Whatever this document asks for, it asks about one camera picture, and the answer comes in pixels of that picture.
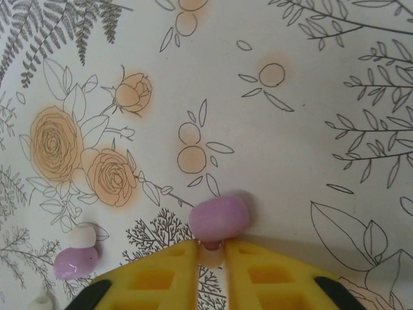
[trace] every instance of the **orange circle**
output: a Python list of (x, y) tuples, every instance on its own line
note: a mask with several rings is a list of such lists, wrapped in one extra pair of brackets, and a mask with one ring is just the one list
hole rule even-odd
[(259, 73), (259, 81), (267, 87), (276, 87), (285, 79), (284, 67), (278, 63), (269, 63), (261, 69)]
[(198, 20), (193, 13), (181, 12), (176, 17), (175, 27), (181, 36), (189, 37), (198, 27)]
[(185, 173), (199, 173), (207, 165), (207, 155), (201, 147), (185, 147), (177, 157), (178, 167)]
[(179, 139), (184, 144), (195, 145), (201, 141), (201, 132), (193, 123), (183, 123), (178, 130)]
[(178, 5), (184, 11), (193, 12), (204, 7), (207, 2), (208, 0), (179, 0)]

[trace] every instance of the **white plastic piece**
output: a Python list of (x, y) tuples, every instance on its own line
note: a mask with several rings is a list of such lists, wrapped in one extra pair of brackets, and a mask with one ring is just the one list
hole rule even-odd
[(48, 296), (44, 295), (30, 302), (27, 310), (53, 310), (53, 303)]
[(69, 234), (69, 247), (85, 249), (96, 244), (96, 232), (91, 225), (81, 224), (73, 228)]

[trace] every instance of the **pink and white bead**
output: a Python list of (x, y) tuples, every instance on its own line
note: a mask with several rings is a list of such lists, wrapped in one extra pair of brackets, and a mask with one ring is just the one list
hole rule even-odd
[(225, 258), (223, 240), (239, 236), (249, 225), (248, 208), (237, 196), (214, 198), (194, 207), (189, 227), (200, 241), (199, 263), (219, 267)]

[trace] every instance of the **leaf drawing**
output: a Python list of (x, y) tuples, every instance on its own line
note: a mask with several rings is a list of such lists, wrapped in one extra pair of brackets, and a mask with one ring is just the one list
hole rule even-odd
[(155, 0), (156, 4), (167, 11), (175, 10), (175, 5), (170, 0)]
[(246, 74), (238, 74), (238, 76), (240, 79), (243, 79), (244, 81), (249, 82), (249, 83), (258, 82), (258, 80), (253, 76), (248, 76)]
[(252, 47), (249, 43), (243, 41), (243, 40), (238, 40), (237, 41), (237, 46), (240, 50), (243, 50), (245, 52), (248, 52), (250, 50), (252, 50)]
[(255, 88), (255, 89), (247, 92), (246, 94), (243, 94), (241, 97), (242, 97), (242, 98), (252, 97), (252, 96), (258, 95), (261, 91), (262, 91), (262, 88), (261, 88), (261, 87), (258, 87), (258, 88)]
[(170, 27), (168, 32), (165, 34), (165, 37), (162, 40), (161, 48), (159, 52), (163, 52), (166, 47), (168, 47), (169, 43), (172, 40), (172, 36), (174, 34), (174, 27)]
[(413, 216), (413, 200), (407, 197), (400, 197), (400, 206), (407, 214)]
[(67, 114), (75, 116), (77, 121), (81, 121), (84, 118), (86, 112), (86, 97), (79, 84), (75, 85), (63, 101), (63, 110)]
[(65, 73), (63, 67), (56, 61), (46, 58), (43, 61), (43, 72), (45, 73), (47, 86), (53, 96), (63, 101), (67, 96), (67, 91), (63, 83), (63, 75)]
[(220, 197), (221, 194), (219, 193), (219, 188), (218, 188), (218, 184), (217, 181), (215, 180), (215, 178), (207, 173), (206, 174), (206, 182), (208, 183), (208, 188), (210, 190), (210, 192), (215, 196), (215, 197)]
[(391, 168), (390, 173), (388, 175), (387, 178), (387, 188), (391, 188), (391, 186), (394, 183), (394, 180), (396, 179), (396, 177), (398, 176), (399, 173), (399, 168), (400, 168), (400, 156), (398, 156), (396, 163), (394, 164), (394, 166)]
[(98, 84), (98, 80), (97, 80), (97, 76), (96, 74), (94, 74), (93, 76), (91, 76), (86, 83), (82, 86), (82, 90), (85, 92), (85, 94), (93, 91), (93, 89), (95, 89), (97, 87)]
[(220, 142), (208, 142), (205, 145), (209, 149), (221, 153), (221, 154), (232, 154), (235, 153), (233, 148), (229, 147), (228, 145), (222, 144)]
[(387, 250), (387, 236), (384, 230), (373, 220), (370, 220), (364, 232), (364, 246), (371, 259)]
[(189, 183), (187, 186), (188, 187), (195, 187), (197, 185), (199, 185), (202, 180), (203, 180), (204, 176), (198, 176), (194, 181), (191, 181), (191, 183)]
[(25, 155), (25, 157), (28, 160), (30, 160), (30, 157), (31, 157), (31, 155), (30, 155), (30, 144), (32, 143), (31, 140), (30, 140), (30, 137), (26, 134), (21, 134), (19, 136), (19, 139), (20, 139), (21, 148), (23, 150), (23, 154)]
[(282, 102), (281, 100), (279, 100), (277, 97), (275, 97), (272, 94), (269, 94), (268, 92), (266, 92), (264, 90), (264, 95), (267, 97), (267, 99), (273, 104), (275, 105), (277, 108), (279, 108), (280, 110), (283, 110), (285, 112), (294, 112), (294, 110), (292, 108), (290, 108), (287, 104), (285, 104), (284, 102)]
[(208, 103), (207, 100), (205, 99), (201, 107), (199, 108), (199, 114), (198, 114), (198, 120), (199, 120), (199, 126), (204, 127), (205, 120), (207, 118), (207, 110), (208, 110)]
[(363, 183), (365, 180), (367, 180), (371, 172), (372, 172), (372, 160), (368, 160), (368, 164), (363, 171), (363, 175), (361, 176), (360, 183)]
[[(344, 266), (356, 271), (369, 271), (373, 263), (366, 253), (363, 235), (366, 226), (347, 213), (322, 205), (311, 203), (313, 226), (327, 250)], [(337, 244), (351, 252), (344, 253)]]
[(95, 147), (102, 137), (109, 123), (109, 117), (104, 115), (94, 116), (85, 121), (81, 126), (83, 143), (87, 147)]
[(335, 185), (335, 184), (326, 184), (326, 186), (330, 187), (331, 189), (335, 189), (336, 191), (344, 192), (345, 194), (354, 195), (354, 192), (352, 190), (347, 189), (344, 186)]
[(142, 189), (143, 192), (148, 196), (149, 199), (152, 200), (154, 204), (156, 204), (158, 207), (161, 206), (161, 197), (159, 195), (159, 190), (152, 182), (144, 181), (142, 183)]

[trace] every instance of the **fern drawing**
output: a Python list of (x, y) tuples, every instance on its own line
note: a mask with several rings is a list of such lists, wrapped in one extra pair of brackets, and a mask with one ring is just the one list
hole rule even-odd
[(22, 38), (27, 42), (28, 38), (33, 36), (34, 31), (39, 31), (39, 24), (43, 20), (38, 0), (17, 2), (13, 5), (12, 10), (12, 26), (6, 40), (0, 66), (0, 82), (16, 55), (22, 51)]
[(43, 58), (70, 41), (75, 41), (79, 60), (86, 63), (92, 29), (101, 22), (108, 43), (114, 44), (123, 11), (131, 8), (112, 0), (0, 0), (0, 38), (10, 25), (1, 56), (0, 86), (20, 52), (25, 53), (21, 82), (28, 88)]
[(85, 65), (86, 48), (90, 31), (99, 16), (99, 6), (96, 3), (78, 0), (74, 2), (78, 20), (76, 22), (76, 46), (80, 62)]

